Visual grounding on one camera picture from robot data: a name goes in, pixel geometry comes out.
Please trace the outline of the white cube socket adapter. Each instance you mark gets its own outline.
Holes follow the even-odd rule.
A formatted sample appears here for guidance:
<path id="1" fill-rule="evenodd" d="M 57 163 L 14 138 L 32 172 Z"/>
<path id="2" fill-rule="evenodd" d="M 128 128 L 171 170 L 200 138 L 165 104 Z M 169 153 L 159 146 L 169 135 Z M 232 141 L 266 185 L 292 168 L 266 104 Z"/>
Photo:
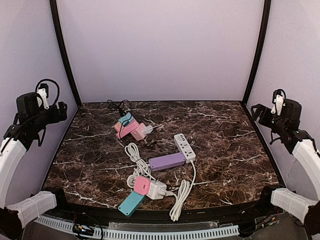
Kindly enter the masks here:
<path id="1" fill-rule="evenodd" d="M 150 182 L 149 191 L 146 194 L 151 200 L 161 200 L 164 198 L 167 192 L 167 185 L 160 182 L 152 180 Z"/>

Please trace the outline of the pink plug adapter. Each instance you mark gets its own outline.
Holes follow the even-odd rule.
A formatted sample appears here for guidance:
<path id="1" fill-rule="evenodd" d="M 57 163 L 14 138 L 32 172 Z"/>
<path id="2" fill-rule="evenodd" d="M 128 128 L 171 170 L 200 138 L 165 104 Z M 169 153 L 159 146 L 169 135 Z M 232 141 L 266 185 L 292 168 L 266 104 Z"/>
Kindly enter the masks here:
<path id="1" fill-rule="evenodd" d="M 133 190 L 140 195 L 147 195 L 150 190 L 151 180 L 144 176 L 137 176 L 133 185 Z"/>

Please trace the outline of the white three-pin plug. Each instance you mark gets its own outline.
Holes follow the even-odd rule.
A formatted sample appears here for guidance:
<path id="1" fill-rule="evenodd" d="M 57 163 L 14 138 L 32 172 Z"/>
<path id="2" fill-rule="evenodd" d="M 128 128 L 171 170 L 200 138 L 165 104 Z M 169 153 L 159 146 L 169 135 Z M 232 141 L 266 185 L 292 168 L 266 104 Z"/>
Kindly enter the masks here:
<path id="1" fill-rule="evenodd" d="M 174 196 L 175 198 L 177 198 L 177 195 L 174 192 L 169 191 L 169 190 L 163 190 L 163 196 L 165 196 L 165 197 Z"/>

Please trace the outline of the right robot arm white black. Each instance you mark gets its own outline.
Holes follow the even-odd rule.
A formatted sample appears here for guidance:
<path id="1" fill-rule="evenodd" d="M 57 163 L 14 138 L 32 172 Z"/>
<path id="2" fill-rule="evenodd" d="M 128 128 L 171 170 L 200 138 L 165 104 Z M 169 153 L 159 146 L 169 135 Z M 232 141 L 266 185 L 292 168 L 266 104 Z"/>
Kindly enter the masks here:
<path id="1" fill-rule="evenodd" d="M 308 235 L 320 233 L 320 150 L 311 135 L 299 129 L 302 106 L 290 99 L 269 108 L 262 104 L 251 107 L 253 120 L 271 129 L 307 174 L 315 190 L 310 199 L 286 187 L 276 187 L 267 194 L 270 205 L 279 207 L 296 217 Z"/>

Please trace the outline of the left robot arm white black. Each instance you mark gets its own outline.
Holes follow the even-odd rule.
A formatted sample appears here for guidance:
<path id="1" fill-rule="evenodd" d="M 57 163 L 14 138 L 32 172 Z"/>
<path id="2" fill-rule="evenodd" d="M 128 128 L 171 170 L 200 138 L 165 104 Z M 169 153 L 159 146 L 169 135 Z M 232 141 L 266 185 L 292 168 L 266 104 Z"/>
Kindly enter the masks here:
<path id="1" fill-rule="evenodd" d="M 39 132 L 47 125 L 67 119 L 67 104 L 60 101 L 43 109 L 21 124 L 11 125 L 4 135 L 0 149 L 0 233 L 10 240 L 20 237 L 26 225 L 53 209 L 69 208 L 65 192 L 49 187 L 31 197 L 8 205 L 6 197 L 18 164 L 29 150 Z"/>

